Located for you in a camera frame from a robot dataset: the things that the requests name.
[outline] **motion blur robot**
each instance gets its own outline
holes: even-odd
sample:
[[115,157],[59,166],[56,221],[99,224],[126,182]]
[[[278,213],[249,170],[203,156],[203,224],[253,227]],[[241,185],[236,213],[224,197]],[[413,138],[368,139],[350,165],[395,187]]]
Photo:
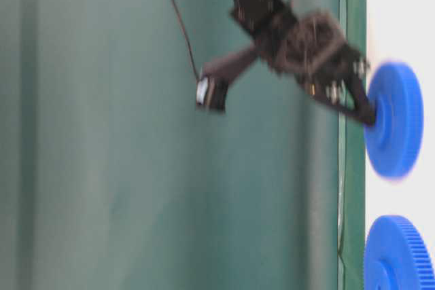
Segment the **motion blur robot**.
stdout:
[[[383,65],[367,95],[367,60],[347,43],[328,12],[298,18],[283,0],[234,0],[230,15],[253,42],[206,63],[198,74],[172,2],[190,52],[198,107],[223,112],[232,83],[261,58],[277,74],[293,75],[317,102],[365,125],[367,150],[379,174],[402,177],[413,167],[423,133],[423,103],[410,67],[401,62]],[[352,101],[345,101],[345,92]]]

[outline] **white surface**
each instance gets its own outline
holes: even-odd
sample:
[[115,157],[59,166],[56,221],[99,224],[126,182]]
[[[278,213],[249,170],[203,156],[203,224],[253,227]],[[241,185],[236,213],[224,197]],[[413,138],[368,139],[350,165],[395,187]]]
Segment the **white surface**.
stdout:
[[380,178],[366,163],[366,233],[381,215],[403,215],[420,231],[435,263],[435,5],[434,0],[368,0],[368,57],[373,69],[389,59],[417,74],[425,132],[413,171],[399,181]]

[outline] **gear teeth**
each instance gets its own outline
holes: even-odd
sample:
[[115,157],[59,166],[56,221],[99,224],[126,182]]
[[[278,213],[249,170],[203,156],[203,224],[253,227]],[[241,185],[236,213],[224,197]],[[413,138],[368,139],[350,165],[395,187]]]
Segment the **gear teeth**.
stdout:
[[402,230],[414,258],[421,290],[435,290],[435,276],[426,245],[414,225],[404,217],[392,217]]

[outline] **blue gear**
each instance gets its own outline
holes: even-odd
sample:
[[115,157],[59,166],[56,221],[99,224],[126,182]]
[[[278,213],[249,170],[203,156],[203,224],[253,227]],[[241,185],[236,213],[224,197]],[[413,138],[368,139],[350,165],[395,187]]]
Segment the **blue gear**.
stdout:
[[408,219],[375,221],[367,239],[364,282],[365,290],[435,290],[429,253]]
[[365,128],[373,168],[382,176],[399,178],[417,160],[423,136],[423,99],[413,70],[389,62],[376,72],[368,98],[376,107],[376,124]]

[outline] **black cable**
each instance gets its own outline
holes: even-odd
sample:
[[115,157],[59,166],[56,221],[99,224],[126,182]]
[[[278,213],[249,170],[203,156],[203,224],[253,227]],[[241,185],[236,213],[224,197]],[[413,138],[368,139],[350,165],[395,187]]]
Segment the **black cable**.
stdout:
[[181,27],[181,31],[183,32],[184,39],[186,40],[186,44],[187,44],[187,47],[189,50],[190,64],[192,65],[192,69],[193,69],[193,74],[195,76],[195,79],[199,80],[199,74],[198,74],[198,71],[196,70],[195,61],[193,59],[192,46],[190,45],[190,40],[189,40],[188,34],[186,32],[186,28],[185,28],[184,23],[183,23],[183,19],[181,18],[181,14],[179,12],[179,9],[178,9],[178,6],[177,6],[177,3],[175,2],[175,0],[171,0],[171,2],[172,2],[172,6],[174,7],[175,13],[177,14],[178,23]]

